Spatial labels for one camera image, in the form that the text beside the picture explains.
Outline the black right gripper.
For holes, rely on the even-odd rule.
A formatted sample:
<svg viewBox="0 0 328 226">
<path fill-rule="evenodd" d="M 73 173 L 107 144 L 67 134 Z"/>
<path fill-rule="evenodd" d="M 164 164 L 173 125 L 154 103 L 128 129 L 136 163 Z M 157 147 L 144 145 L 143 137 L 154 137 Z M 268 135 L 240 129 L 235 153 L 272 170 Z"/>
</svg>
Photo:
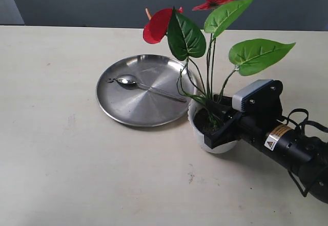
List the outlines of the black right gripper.
<svg viewBox="0 0 328 226">
<path fill-rule="evenodd" d="M 263 149 L 265 141 L 282 119 L 280 95 L 283 84 L 279 80 L 257 91 L 244 105 L 244 112 L 232 108 L 232 98 L 227 96 L 206 101 L 206 108 L 220 120 L 227 120 L 223 126 L 212 134 L 204 135 L 204 143 L 214 149 L 218 146 L 239 141 L 251 144 L 256 149 Z"/>
</svg>

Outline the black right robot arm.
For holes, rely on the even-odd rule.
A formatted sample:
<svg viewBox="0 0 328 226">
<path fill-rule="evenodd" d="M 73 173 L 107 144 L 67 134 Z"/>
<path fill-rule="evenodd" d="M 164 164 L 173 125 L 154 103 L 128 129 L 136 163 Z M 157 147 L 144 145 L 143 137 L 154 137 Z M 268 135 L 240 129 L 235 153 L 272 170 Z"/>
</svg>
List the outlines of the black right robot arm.
<svg viewBox="0 0 328 226">
<path fill-rule="evenodd" d="M 327 143 L 307 137 L 305 126 L 326 133 L 327 127 L 305 117 L 300 123 L 282 114 L 279 80 L 259 79 L 222 100 L 208 99 L 206 109 L 222 126 L 205 134 L 214 149 L 231 140 L 243 140 L 288 171 L 303 197 L 313 195 L 327 202 Z"/>
</svg>

